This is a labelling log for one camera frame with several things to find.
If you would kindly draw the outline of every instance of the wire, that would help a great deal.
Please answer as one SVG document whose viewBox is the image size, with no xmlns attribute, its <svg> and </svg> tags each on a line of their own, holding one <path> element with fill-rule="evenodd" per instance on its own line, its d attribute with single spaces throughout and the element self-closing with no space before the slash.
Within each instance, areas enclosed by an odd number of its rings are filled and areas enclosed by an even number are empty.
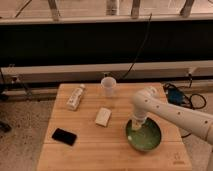
<svg viewBox="0 0 213 171">
<path fill-rule="evenodd" d="M 17 14 L 14 16 L 14 18 L 17 18 L 21 13 L 22 11 L 32 2 L 32 0 L 28 0 L 22 7 L 21 9 L 17 12 Z"/>
<path fill-rule="evenodd" d="M 146 44 L 146 41 L 148 40 L 148 37 L 149 37 L 149 31 L 150 31 L 150 23 L 151 23 L 151 19 L 152 19 L 152 13 L 150 14 L 149 16 L 149 21 L 148 21 L 148 24 L 147 24 L 147 28 L 146 28 L 146 33 L 145 33 L 145 37 L 144 37 L 144 40 L 142 42 L 142 44 L 140 45 L 139 49 L 138 49 L 138 52 L 136 54 L 136 57 L 135 59 L 133 60 L 129 70 L 120 78 L 120 79 L 125 79 L 126 76 L 130 73 L 130 71 L 132 70 L 133 66 L 135 65 L 135 63 L 137 62 L 138 60 L 138 57 L 140 56 L 143 48 L 144 48 L 144 45 Z"/>
<path fill-rule="evenodd" d="M 212 0 L 208 0 L 208 1 L 209 1 L 209 3 L 213 4 L 213 1 L 212 1 Z"/>
<path fill-rule="evenodd" d="M 192 77 L 190 78 L 190 84 L 189 84 L 189 87 L 190 88 L 192 85 Z M 175 103 L 172 103 L 174 105 L 178 105 L 178 106 L 182 106 L 182 107 L 185 107 L 185 108 L 189 108 L 189 109 L 192 109 L 192 110 L 196 110 L 196 109 L 203 109 L 204 107 L 206 107 L 206 104 L 207 104 L 207 101 L 205 99 L 204 96 L 202 96 L 201 94 L 198 94 L 198 93 L 193 93 L 191 94 L 189 97 L 186 96 L 185 93 L 183 93 L 182 91 L 180 91 L 180 89 L 178 87 L 176 87 L 174 84 L 171 84 L 171 83 L 166 83 L 164 86 L 163 86 L 164 90 L 165 91 L 169 91 L 169 90 L 176 90 L 178 92 L 180 92 L 180 94 L 183 95 L 183 101 L 181 104 L 175 104 Z M 200 97 L 202 100 L 203 100 L 203 104 L 201 106 L 195 106 L 193 104 L 193 98 L 195 96 L 198 96 Z M 191 133 L 188 133 L 186 135 L 182 135 L 181 138 L 187 138 L 191 135 Z"/>
</svg>

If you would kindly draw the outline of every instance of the wooden board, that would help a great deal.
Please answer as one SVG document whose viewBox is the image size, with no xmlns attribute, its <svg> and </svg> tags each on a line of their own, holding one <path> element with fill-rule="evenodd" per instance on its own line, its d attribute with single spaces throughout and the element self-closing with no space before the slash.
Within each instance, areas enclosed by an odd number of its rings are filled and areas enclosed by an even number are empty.
<svg viewBox="0 0 213 171">
<path fill-rule="evenodd" d="M 99 84 L 86 84 L 78 110 L 70 111 L 66 101 L 78 86 L 62 84 L 58 90 L 38 171 L 191 170 L 178 128 L 157 115 L 149 113 L 162 131 L 162 142 L 156 149 L 138 152 L 126 139 L 125 125 L 132 114 L 132 95 L 146 86 L 154 86 L 159 92 L 159 99 L 166 102 L 161 84 L 118 84 L 113 98 L 105 98 Z M 106 128 L 94 122 L 100 107 L 112 110 Z M 77 134 L 74 146 L 54 141 L 51 136 L 56 128 Z"/>
</svg>

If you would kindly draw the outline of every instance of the white cup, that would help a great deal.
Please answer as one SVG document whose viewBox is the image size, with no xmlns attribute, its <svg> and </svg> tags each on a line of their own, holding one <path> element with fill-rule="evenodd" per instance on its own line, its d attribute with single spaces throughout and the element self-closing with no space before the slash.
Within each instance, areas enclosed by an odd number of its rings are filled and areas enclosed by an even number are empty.
<svg viewBox="0 0 213 171">
<path fill-rule="evenodd" d="M 116 80 L 113 77 L 104 77 L 101 80 L 101 86 L 104 89 L 106 97 L 113 97 L 115 93 Z"/>
</svg>

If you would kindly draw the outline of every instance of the black phone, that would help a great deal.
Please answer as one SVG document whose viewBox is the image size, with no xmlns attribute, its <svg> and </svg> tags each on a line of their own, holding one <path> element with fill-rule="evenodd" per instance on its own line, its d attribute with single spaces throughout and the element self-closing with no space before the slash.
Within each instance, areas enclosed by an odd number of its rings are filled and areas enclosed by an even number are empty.
<svg viewBox="0 0 213 171">
<path fill-rule="evenodd" d="M 61 141 L 68 145 L 73 145 L 77 138 L 77 135 L 71 132 L 65 131 L 63 129 L 57 128 L 55 132 L 53 133 L 52 138 L 54 140 Z"/>
</svg>

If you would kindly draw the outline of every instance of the floor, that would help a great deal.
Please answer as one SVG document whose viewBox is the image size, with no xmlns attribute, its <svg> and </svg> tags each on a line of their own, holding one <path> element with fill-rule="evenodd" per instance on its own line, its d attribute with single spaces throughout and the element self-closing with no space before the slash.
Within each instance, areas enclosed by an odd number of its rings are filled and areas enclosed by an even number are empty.
<svg viewBox="0 0 213 171">
<path fill-rule="evenodd" d="M 213 93 L 207 99 L 204 112 L 213 113 Z M 41 145 L 54 100 L 0 102 L 0 118 L 12 126 L 9 133 L 0 132 L 0 170 L 35 171 Z M 191 135 L 183 142 L 190 156 L 193 171 L 205 171 L 211 146 Z"/>
<path fill-rule="evenodd" d="M 131 14 L 132 0 L 56 0 L 60 17 L 106 16 L 107 4 L 116 1 L 117 15 Z M 30 2 L 18 18 L 51 18 L 48 0 L 0 0 L 0 17 L 15 18 L 24 4 Z M 179 14 L 185 0 L 141 0 L 140 14 Z M 213 3 L 208 0 L 195 0 L 192 13 L 213 13 Z"/>
</svg>

